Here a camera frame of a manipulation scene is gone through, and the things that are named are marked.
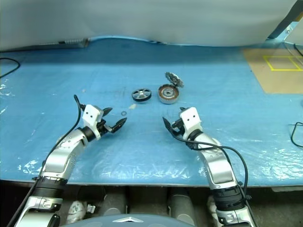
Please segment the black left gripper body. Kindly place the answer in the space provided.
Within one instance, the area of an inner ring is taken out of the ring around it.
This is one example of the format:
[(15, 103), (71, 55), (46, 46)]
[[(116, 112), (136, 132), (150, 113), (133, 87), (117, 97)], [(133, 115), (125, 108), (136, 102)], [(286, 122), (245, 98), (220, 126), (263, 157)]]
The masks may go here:
[(98, 132), (100, 134), (100, 136), (105, 135), (106, 133), (114, 133), (114, 130), (112, 127), (106, 125), (106, 121), (104, 119), (102, 119), (99, 123), (98, 123)]

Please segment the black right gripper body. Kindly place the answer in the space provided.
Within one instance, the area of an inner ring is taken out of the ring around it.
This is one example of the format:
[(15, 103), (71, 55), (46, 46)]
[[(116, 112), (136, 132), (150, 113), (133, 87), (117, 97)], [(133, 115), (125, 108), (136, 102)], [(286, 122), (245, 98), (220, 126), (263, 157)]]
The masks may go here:
[(176, 137), (181, 136), (183, 137), (184, 133), (185, 133), (185, 127), (184, 127), (184, 123), (183, 120), (181, 118), (179, 118), (178, 120), (174, 121), (172, 123), (172, 134)]

